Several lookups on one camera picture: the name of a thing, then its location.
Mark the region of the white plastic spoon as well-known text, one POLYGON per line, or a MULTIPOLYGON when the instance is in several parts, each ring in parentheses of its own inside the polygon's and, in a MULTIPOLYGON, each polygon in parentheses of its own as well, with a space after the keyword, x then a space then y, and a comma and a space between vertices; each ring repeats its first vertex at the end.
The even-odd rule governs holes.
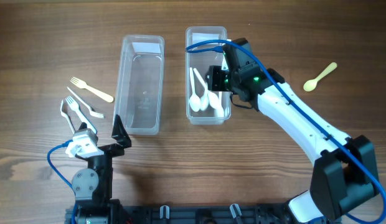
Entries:
POLYGON ((193 72, 192 67, 189 68, 189 77, 190 77, 191 89, 192 89, 192 95, 189 98, 189 104, 190 104, 191 109, 194 112, 198 112, 200 110, 201 101, 195 92, 194 72, 193 72))
POLYGON ((204 87, 204 94, 200 98, 200 110, 205 111, 209 106, 209 99, 208 99, 208 86, 206 82, 202 82, 202 85, 204 87))
MULTIPOLYGON (((204 79, 202 78, 202 75, 199 73, 199 71, 196 68, 193 68, 193 72, 201 84, 202 82, 205 82, 204 79)), ((209 99, 209 106, 211 106, 215 110, 216 117, 223 117, 224 109, 222 107, 222 101, 218 97, 218 95, 208 90, 208 99, 209 99)))

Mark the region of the yellow plastic spoon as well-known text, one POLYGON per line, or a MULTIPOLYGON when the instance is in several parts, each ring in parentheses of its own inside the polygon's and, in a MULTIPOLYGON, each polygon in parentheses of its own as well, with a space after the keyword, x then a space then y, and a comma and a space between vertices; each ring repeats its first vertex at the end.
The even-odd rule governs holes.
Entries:
POLYGON ((333 70, 335 70, 336 68, 337 68, 337 63, 336 62, 330 63, 316 78, 308 80, 303 85, 304 91, 306 91, 306 92, 313 91, 316 88, 318 82, 322 78, 324 78, 326 75, 331 73, 333 70))

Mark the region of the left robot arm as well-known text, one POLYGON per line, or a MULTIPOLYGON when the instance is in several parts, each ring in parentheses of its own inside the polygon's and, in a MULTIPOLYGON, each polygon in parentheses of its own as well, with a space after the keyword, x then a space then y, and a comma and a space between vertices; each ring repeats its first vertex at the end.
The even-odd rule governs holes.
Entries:
POLYGON ((112 198, 114 157, 123 156, 131 139, 119 115, 113 120, 111 137, 116 141, 97 146, 98 137, 86 124, 81 124, 66 148, 69 157, 87 162, 72 179, 75 205, 66 210, 65 223, 132 223, 132 217, 120 200, 112 198))

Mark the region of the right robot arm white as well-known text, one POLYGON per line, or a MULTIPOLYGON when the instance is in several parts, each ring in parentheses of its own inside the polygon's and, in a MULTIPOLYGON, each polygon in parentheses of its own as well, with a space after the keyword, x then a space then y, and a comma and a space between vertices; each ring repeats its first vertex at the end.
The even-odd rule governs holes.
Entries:
POLYGON ((301 101, 273 69, 254 61, 229 63, 220 69, 223 91, 239 94, 251 107, 272 119, 298 144, 313 165, 309 189, 286 203, 296 223, 330 221, 385 192, 379 182, 374 145, 331 126, 301 101))

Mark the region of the clear plastic container left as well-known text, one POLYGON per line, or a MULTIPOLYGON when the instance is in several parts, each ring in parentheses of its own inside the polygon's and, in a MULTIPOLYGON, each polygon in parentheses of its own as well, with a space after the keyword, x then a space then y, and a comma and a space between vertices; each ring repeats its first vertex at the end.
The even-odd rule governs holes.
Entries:
POLYGON ((159 132, 164 80, 165 42, 158 35, 123 38, 114 115, 128 134, 159 132))

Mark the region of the clear plastic container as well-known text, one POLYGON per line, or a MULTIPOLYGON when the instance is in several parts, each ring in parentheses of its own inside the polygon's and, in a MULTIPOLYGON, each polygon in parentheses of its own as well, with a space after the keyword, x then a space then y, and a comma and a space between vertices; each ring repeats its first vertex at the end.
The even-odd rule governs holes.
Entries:
POLYGON ((114 115, 128 134, 159 132, 164 80, 165 42, 158 35, 123 38, 114 115))
MULTIPOLYGON (((205 40, 227 40, 227 30, 222 26, 192 26, 186 30, 186 46, 190 46, 205 40)), ((216 125, 228 120, 231 115, 230 93, 215 92, 222 108, 214 109, 211 105, 204 110, 194 111, 191 108, 191 96, 195 93, 199 98, 204 96, 204 86, 199 81, 195 71, 198 71, 204 81, 206 73, 211 65, 220 66, 222 70, 228 70, 225 57, 217 52, 202 52, 186 54, 186 115, 194 125, 216 125)))

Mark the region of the clear plastic container right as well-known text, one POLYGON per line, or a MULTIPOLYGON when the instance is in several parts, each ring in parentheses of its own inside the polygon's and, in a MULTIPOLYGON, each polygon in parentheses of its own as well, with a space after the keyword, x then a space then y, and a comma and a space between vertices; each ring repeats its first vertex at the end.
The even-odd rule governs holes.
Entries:
MULTIPOLYGON (((205 40, 227 40, 227 30, 222 26, 192 26, 186 30, 186 46, 190 46, 205 40)), ((216 125, 228 120, 231 115, 230 93, 215 92, 222 108, 214 109, 211 105, 204 110, 194 111, 191 108, 191 96, 195 93, 199 98, 204 96, 204 86, 199 81, 195 71, 198 71, 204 81, 206 73, 211 65, 220 66, 222 70, 228 70, 225 57, 217 52, 202 52, 186 54, 186 115, 194 125, 216 125)))

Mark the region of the clear plastic fork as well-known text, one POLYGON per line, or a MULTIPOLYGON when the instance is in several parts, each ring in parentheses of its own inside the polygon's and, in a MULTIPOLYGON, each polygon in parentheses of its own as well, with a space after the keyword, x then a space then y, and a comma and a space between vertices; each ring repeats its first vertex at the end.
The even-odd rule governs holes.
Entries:
POLYGON ((67 106, 64 104, 64 100, 61 101, 60 104, 60 114, 67 120, 68 125, 72 131, 72 133, 75 133, 75 128, 71 122, 70 116, 67 114, 67 106))

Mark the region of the white plastic fork middle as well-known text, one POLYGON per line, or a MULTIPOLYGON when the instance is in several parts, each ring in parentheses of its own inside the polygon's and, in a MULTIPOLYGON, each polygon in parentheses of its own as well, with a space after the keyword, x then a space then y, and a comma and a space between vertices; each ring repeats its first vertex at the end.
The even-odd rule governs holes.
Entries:
POLYGON ((81 112, 79 104, 71 97, 66 97, 66 102, 69 107, 76 112, 77 116, 80 118, 80 121, 87 125, 87 128, 90 128, 95 134, 97 133, 96 128, 92 125, 91 122, 87 119, 87 117, 81 112))

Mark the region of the white plastic fork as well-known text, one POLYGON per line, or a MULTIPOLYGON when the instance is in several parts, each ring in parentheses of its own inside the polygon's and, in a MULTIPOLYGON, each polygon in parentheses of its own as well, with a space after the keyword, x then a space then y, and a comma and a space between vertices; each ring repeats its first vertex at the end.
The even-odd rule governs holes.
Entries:
POLYGON ((95 134, 97 133, 96 128, 92 125, 91 122, 87 119, 87 117, 81 112, 79 104, 71 97, 66 97, 66 102, 69 107, 76 112, 77 116, 80 118, 80 121, 87 125, 87 128, 90 128, 95 134))
POLYGON ((71 90, 69 87, 67 87, 68 91, 71 92, 71 94, 76 97, 76 99, 78 101, 80 101, 88 110, 89 110, 89 114, 92 116, 92 117, 96 117, 96 118, 104 118, 104 114, 102 113, 97 113, 89 104, 87 104, 83 99, 81 99, 73 90, 71 90))

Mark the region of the beige plastic fork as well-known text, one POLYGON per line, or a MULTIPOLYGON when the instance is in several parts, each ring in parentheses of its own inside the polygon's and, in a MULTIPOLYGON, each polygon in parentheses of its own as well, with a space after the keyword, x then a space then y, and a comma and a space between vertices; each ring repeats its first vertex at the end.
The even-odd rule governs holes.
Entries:
POLYGON ((94 87, 91 87, 89 86, 85 81, 79 79, 79 78, 76 78, 76 77, 72 77, 70 79, 70 81, 75 85, 77 86, 78 88, 81 88, 81 89, 86 89, 90 92, 92 92, 94 95, 98 96, 99 98, 105 100, 106 102, 108 103, 112 103, 114 101, 114 98, 107 94, 107 93, 104 93, 100 90, 97 90, 96 88, 94 87))

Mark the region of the white plastic fork upper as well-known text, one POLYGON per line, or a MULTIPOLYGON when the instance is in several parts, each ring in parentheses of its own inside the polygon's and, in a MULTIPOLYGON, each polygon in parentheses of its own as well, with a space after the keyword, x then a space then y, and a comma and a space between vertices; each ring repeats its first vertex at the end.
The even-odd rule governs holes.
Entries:
POLYGON ((76 97, 76 99, 78 101, 80 101, 88 110, 89 110, 89 114, 92 116, 92 117, 96 117, 96 118, 104 118, 104 114, 102 113, 97 113, 89 104, 87 104, 83 99, 81 99, 73 90, 71 90, 69 87, 67 87, 68 91, 71 92, 71 94, 76 97))

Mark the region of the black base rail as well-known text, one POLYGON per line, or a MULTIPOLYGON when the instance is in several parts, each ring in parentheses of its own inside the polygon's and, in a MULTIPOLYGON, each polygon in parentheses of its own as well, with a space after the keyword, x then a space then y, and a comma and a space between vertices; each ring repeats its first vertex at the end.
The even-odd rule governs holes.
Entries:
POLYGON ((66 210, 65 223, 142 223, 142 224, 200 224, 200 223, 298 223, 280 204, 240 206, 232 204, 221 207, 110 207, 100 212, 94 210, 66 210))

